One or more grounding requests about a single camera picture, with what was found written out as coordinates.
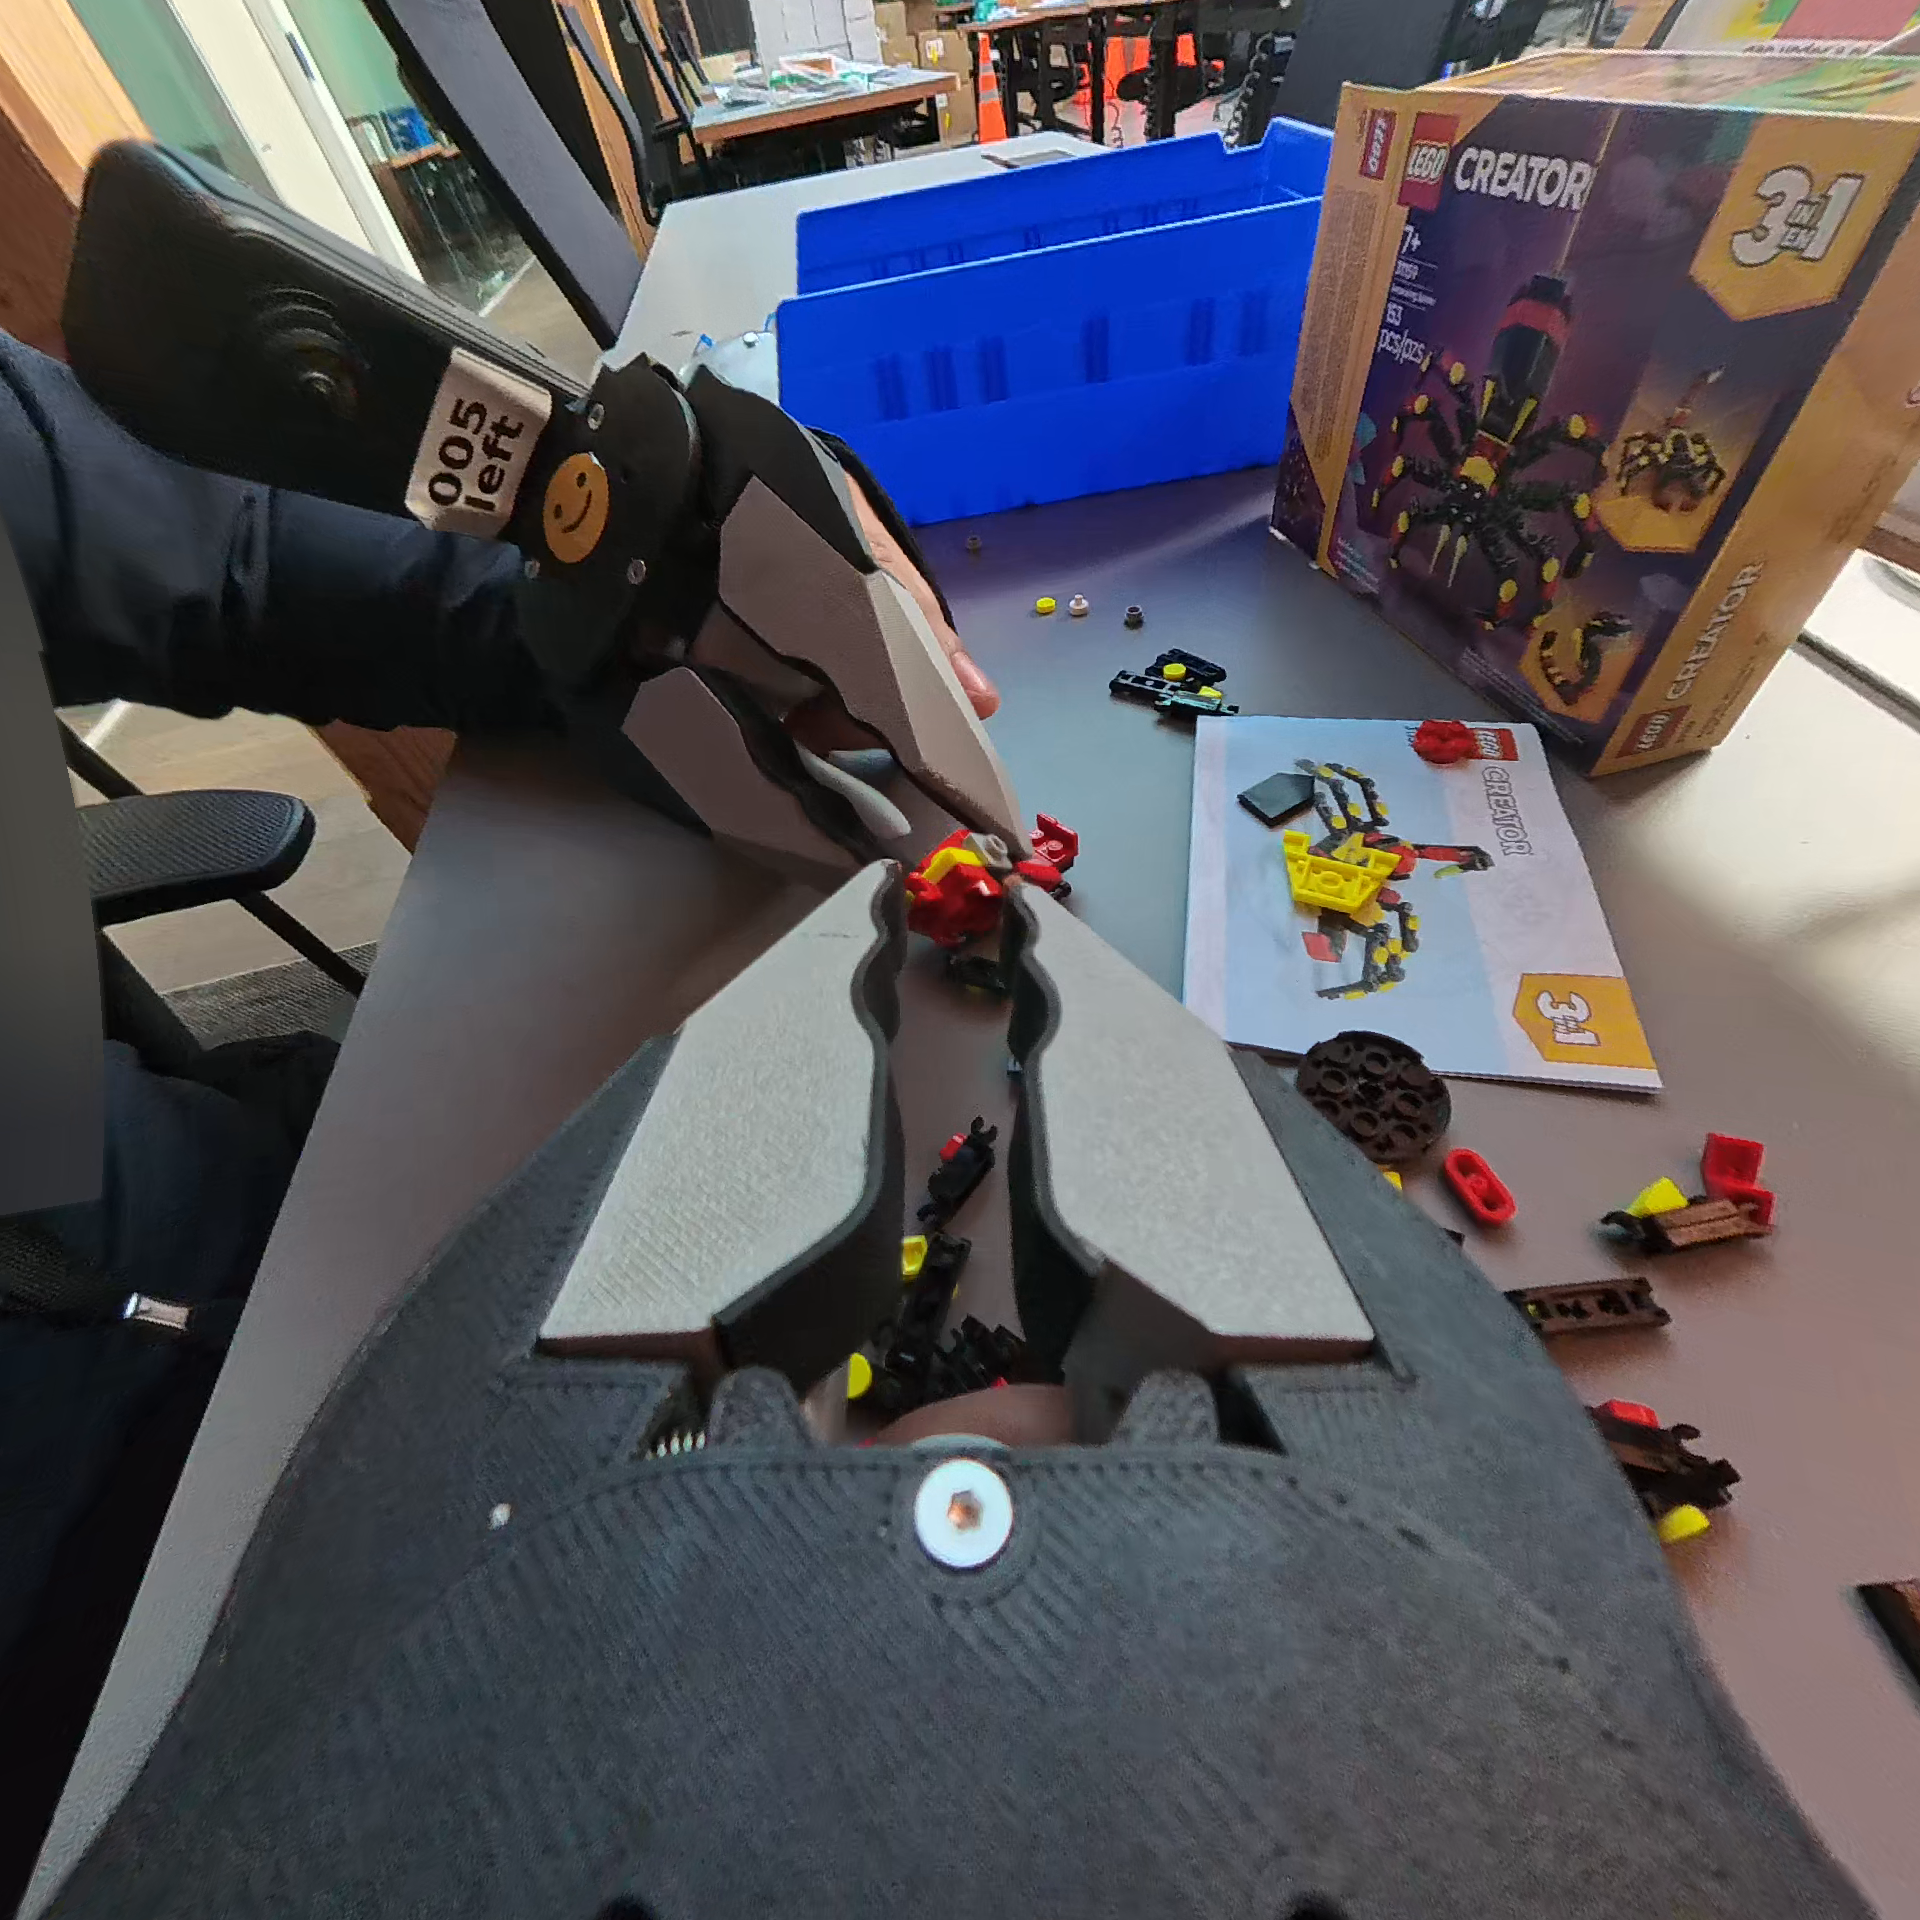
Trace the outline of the blue plastic bin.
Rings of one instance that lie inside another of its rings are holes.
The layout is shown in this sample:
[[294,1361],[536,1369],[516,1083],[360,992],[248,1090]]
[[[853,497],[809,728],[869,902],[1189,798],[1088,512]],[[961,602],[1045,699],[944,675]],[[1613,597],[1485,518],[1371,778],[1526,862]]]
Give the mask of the blue plastic bin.
[[1333,139],[1277,120],[806,211],[782,408],[915,523],[1270,466]]

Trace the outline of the person's left hand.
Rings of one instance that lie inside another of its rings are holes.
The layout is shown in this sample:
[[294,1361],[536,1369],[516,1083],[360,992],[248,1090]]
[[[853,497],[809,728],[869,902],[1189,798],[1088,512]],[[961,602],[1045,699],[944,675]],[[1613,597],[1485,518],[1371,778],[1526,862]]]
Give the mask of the person's left hand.
[[1001,693],[984,670],[972,659],[967,644],[952,627],[952,613],[944,593],[929,576],[920,547],[911,534],[911,529],[901,517],[897,505],[872,478],[871,468],[853,452],[851,443],[844,443],[837,436],[823,436],[823,446],[837,459],[847,481],[855,518],[872,560],[915,598],[935,641],[941,644],[944,659],[955,675],[957,685],[967,693],[972,710],[980,723],[990,723],[1001,707]]

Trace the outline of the person's left forearm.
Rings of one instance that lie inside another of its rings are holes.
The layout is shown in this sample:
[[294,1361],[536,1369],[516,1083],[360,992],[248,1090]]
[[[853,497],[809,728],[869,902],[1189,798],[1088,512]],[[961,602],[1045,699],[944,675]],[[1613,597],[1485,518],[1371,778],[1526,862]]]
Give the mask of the person's left forearm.
[[553,731],[520,556],[168,459],[1,337],[1,510],[61,707]]

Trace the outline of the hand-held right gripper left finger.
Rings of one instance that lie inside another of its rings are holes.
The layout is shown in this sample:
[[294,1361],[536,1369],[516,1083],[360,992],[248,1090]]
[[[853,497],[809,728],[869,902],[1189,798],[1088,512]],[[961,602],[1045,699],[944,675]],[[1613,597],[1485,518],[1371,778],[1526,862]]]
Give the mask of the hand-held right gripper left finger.
[[703,1382],[837,1371],[897,1289],[897,872],[862,872],[665,1048],[541,1321],[561,1357]]

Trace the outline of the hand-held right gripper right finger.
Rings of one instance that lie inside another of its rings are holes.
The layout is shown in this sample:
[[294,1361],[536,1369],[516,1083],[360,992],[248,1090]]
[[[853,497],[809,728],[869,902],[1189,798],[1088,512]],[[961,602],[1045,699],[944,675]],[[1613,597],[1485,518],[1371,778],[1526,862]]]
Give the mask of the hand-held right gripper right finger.
[[1017,897],[1023,1340],[1073,1406],[1158,1371],[1355,1361],[1374,1323],[1220,1037],[1053,897]]

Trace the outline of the black office chair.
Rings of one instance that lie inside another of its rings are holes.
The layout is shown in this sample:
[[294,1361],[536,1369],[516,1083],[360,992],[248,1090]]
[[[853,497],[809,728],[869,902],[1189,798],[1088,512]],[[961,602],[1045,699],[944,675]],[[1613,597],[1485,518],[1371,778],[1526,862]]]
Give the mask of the black office chair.
[[272,901],[313,848],[309,804],[255,789],[137,790],[61,721],[12,541],[1,560],[1,1198],[87,1203],[104,1182],[112,1069],[198,1083],[212,1052],[110,929],[239,905],[326,984],[363,969]]

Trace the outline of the red yellow black lego model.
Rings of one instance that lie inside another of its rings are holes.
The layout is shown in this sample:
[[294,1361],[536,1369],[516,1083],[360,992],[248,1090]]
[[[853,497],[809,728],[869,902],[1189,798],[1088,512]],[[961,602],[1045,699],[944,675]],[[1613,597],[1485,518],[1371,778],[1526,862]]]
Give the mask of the red yellow black lego model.
[[905,873],[905,929],[945,952],[984,940],[1001,929],[1004,908],[1021,884],[1068,901],[1079,848],[1079,833],[1047,814],[1038,816],[1025,853],[992,833],[957,827]]

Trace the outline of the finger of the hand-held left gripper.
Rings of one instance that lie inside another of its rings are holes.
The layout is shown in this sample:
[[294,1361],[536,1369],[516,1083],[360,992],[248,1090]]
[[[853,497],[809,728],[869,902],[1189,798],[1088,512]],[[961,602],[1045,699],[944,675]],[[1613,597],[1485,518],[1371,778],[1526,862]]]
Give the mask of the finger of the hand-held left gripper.
[[718,529],[713,662],[782,723],[823,702],[957,824],[1017,840],[1021,804],[929,616],[872,556],[851,481],[799,508],[748,475]]
[[782,881],[846,881],[910,853],[897,804],[804,749],[729,675],[614,676],[614,789]]

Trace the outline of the open spider instruction booklet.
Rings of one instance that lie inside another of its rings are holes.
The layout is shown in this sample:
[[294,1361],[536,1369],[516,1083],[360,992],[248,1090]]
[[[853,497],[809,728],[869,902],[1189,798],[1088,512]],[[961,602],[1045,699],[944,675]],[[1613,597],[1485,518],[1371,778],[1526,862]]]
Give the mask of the open spider instruction booklet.
[[1364,1029],[1440,1075],[1655,1092],[1613,934],[1536,728],[1195,724],[1184,1004],[1238,1048]]

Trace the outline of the pile of lego pieces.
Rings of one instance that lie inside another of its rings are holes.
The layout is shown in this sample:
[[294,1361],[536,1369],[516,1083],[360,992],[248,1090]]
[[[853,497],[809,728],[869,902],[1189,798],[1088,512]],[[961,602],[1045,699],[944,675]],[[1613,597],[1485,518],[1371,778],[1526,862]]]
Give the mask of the pile of lego pieces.
[[[1574,1227],[1678,1130],[1651,1094],[1465,1076],[1457,1118],[1433,1068],[1449,1044],[1379,1035],[1351,1006],[1299,1061],[1243,1048],[1233,1064],[1323,1162],[1369,1164],[1364,1205],[1293,1180],[1318,1194],[1323,1234],[1364,1237],[1467,1353],[1440,1410],[1545,1472],[1494,1363],[1526,1357],[1574,1409],[1572,1470],[1532,1506],[1494,1494],[1507,1532],[1572,1576],[1574,1601],[1653,1552],[1651,1595],[1689,1597],[1742,1701],[1835,1718],[1851,1697],[1915,1701],[1915,1092],[1757,964],[1733,974],[1733,1006],[1681,1048],[1680,1090],[1693,1115],[1771,1125],[1776,1155],[1707,1158],[1780,1171],[1784,1237],[1760,1229],[1761,1200],[1700,1177],[1680,1205]],[[1623,1395],[1576,1409],[1582,1386],[1659,1386],[1712,1430]]]

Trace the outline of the purple lego set box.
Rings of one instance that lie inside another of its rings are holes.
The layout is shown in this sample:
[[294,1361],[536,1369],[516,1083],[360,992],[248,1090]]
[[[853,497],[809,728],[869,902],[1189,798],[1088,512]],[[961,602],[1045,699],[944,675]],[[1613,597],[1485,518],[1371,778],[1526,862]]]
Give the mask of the purple lego set box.
[[1275,538],[1588,778],[1712,752],[1915,466],[1912,56],[1345,84]]

